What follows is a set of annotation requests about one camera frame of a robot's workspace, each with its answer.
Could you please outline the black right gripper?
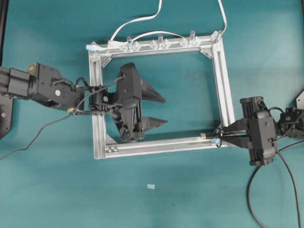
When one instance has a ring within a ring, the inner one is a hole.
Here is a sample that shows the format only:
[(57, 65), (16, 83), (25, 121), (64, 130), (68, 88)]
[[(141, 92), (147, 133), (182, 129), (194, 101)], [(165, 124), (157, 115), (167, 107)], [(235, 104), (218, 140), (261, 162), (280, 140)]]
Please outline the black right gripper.
[(275, 122), (261, 96), (240, 99), (244, 118), (222, 128), (223, 133), (247, 131), (247, 136), (225, 136), (224, 141), (240, 148), (249, 148), (250, 165), (262, 166), (273, 162), (277, 137)]

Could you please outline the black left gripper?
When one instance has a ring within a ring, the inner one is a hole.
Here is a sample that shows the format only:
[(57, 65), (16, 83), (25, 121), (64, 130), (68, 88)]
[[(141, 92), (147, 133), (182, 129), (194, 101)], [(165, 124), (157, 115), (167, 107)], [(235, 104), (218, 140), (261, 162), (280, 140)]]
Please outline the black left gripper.
[(151, 130), (168, 122), (154, 117), (142, 118), (141, 101), (165, 103), (166, 99), (141, 79), (134, 63), (123, 65), (118, 75), (123, 79), (116, 85), (114, 101), (119, 107), (114, 110), (112, 119), (123, 142), (136, 142), (144, 137), (143, 130)]

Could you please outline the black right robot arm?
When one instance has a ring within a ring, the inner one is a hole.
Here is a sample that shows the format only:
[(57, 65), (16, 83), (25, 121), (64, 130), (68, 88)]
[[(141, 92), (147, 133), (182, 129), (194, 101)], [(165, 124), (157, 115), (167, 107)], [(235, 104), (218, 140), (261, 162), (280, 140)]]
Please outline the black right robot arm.
[(287, 108), (275, 121), (263, 97), (240, 99), (243, 118), (217, 131), (225, 142), (249, 150), (250, 165), (268, 165), (276, 154), (276, 143), (282, 137), (304, 137), (303, 109)]

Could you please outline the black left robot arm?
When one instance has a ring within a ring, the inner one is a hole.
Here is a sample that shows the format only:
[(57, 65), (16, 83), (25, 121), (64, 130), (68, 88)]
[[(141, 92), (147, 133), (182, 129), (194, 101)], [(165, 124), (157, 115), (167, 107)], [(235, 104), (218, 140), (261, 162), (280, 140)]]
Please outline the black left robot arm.
[(89, 86), (84, 78), (76, 83), (44, 64), (34, 63), (27, 70), (0, 69), (0, 136), (11, 129), (14, 99), (33, 100), (45, 107), (71, 115), (111, 115), (123, 142), (136, 142), (146, 131), (166, 123), (142, 116), (142, 100), (164, 103), (163, 98), (143, 80), (134, 63), (123, 65), (114, 92), (108, 86)]

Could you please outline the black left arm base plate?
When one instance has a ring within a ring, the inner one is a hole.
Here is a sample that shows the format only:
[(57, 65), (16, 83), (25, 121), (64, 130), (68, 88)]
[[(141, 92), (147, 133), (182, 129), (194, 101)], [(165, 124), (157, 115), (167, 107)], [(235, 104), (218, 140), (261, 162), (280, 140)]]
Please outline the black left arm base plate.
[(13, 113), (13, 99), (0, 96), (0, 139), (2, 139), (10, 130)]

